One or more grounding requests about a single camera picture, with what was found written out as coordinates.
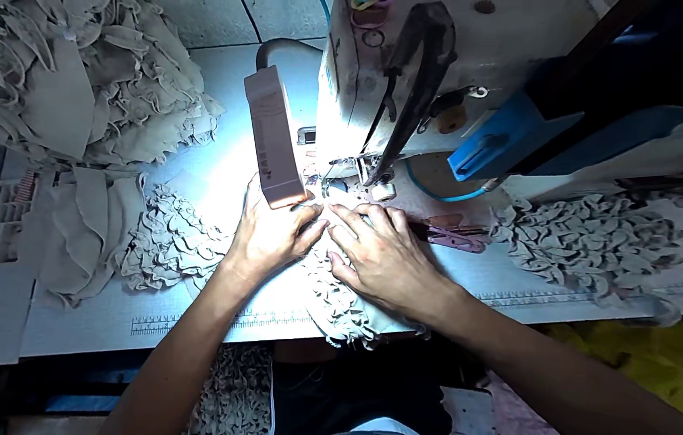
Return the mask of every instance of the hand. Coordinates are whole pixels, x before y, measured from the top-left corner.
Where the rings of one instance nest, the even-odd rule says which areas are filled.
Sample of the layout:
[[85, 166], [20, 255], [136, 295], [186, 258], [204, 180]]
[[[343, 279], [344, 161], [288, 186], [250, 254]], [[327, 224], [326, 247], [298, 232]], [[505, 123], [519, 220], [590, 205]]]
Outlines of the hand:
[[272, 210], [261, 191], [261, 179], [256, 173], [248, 184], [245, 210], [242, 212], [234, 242], [226, 255], [235, 272], [257, 284], [269, 273], [300, 255], [316, 242], [328, 224], [320, 220], [303, 232], [301, 227], [323, 211], [319, 204]]
[[[331, 205], [357, 234], [335, 226], [328, 232], [350, 258], [352, 269], [336, 252], [330, 252], [332, 272], [355, 291], [384, 307], [417, 321], [437, 326], [446, 307], [467, 298], [469, 293], [441, 275], [419, 250], [409, 230], [405, 212], [377, 204], [362, 204], [350, 211]], [[373, 227], [361, 214], [371, 219]]]

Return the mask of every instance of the ruler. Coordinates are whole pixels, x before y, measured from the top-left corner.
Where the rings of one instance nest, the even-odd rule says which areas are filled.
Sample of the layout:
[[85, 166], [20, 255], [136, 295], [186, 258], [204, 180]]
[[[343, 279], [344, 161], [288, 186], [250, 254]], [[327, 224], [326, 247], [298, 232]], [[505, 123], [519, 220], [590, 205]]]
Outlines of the ruler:
[[[175, 323], [181, 319], [182, 313], [145, 315], [132, 318], [130, 335], [166, 335]], [[266, 327], [291, 323], [312, 323], [306, 310], [288, 311], [253, 311], [245, 308], [234, 316], [232, 329], [248, 327]]]
[[[670, 296], [683, 296], [683, 285], [663, 286], [657, 288]], [[498, 310], [506, 307], [523, 307], [528, 305], [553, 304], [561, 302], [591, 302], [594, 296], [591, 290], [522, 290], [518, 292], [479, 293], [475, 295], [480, 301]], [[145, 315], [133, 317], [131, 335], [166, 335], [175, 323], [180, 320], [182, 313]], [[312, 318], [306, 310], [296, 309], [288, 311], [254, 311], [249, 308], [240, 310], [234, 317], [231, 329], [252, 327], [269, 327], [291, 323], [312, 323]]]
[[[660, 286], [656, 291], [667, 296], [683, 296], [683, 284], [671, 286]], [[591, 290], [580, 288], [578, 290], [549, 289], [549, 290], [523, 290], [518, 292], [497, 292], [479, 293], [474, 295], [477, 299], [486, 303], [492, 308], [520, 307], [525, 305], [536, 305], [545, 303], [559, 302], [583, 302], [594, 301], [594, 294]], [[630, 297], [640, 296], [632, 293]]]

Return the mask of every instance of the yellow cloth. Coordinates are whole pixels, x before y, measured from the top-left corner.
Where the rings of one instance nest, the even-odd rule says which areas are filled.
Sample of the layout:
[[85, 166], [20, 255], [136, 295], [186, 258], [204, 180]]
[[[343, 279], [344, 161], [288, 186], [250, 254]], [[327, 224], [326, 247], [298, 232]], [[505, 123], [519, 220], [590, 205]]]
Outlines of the yellow cloth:
[[671, 327], [555, 323], [545, 329], [549, 337], [606, 362], [683, 413], [683, 321]]

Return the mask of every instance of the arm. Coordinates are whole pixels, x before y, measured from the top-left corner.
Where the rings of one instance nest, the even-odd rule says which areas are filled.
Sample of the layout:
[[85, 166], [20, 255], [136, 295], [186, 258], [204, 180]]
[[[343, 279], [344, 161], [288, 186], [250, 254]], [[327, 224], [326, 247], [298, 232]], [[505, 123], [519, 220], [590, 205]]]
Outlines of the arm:
[[[402, 210], [332, 206], [334, 274], [383, 306], [429, 324], [472, 351], [562, 435], [683, 434], [683, 414], [622, 374], [513, 321], [442, 276], [417, 248]], [[366, 214], [373, 228], [360, 217]]]
[[151, 352], [100, 433], [176, 434], [183, 431], [218, 346], [234, 315], [272, 271], [305, 253], [327, 226], [321, 206], [271, 210], [259, 177], [248, 186], [234, 243], [199, 297]]

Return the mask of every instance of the blue tube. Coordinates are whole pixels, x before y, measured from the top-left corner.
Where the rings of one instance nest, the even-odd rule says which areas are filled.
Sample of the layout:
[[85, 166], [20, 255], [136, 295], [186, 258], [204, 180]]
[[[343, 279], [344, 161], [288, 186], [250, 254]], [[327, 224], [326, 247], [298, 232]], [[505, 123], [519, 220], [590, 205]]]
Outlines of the blue tube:
[[320, 0], [320, 5], [323, 5], [323, 12], [325, 12], [325, 21], [328, 22], [328, 30], [330, 30], [330, 11], [328, 10], [328, 4], [325, 0]]
[[411, 179], [412, 183], [414, 183], [414, 185], [417, 186], [420, 191], [424, 192], [425, 195], [433, 198], [434, 200], [443, 201], [443, 202], [458, 202], [458, 201], [469, 200], [469, 199], [475, 198], [477, 196], [480, 196], [480, 195], [486, 193], [486, 191], [483, 188], [479, 188], [477, 191], [468, 193], [466, 195], [460, 195], [459, 197], [439, 197], [435, 193], [428, 191], [427, 188], [422, 185], [422, 183], [420, 183], [416, 180], [416, 177], [414, 176], [414, 172], [411, 171], [411, 163], [409, 162], [408, 159], [406, 159], [406, 161], [405, 161], [405, 170], [409, 173], [409, 178]]

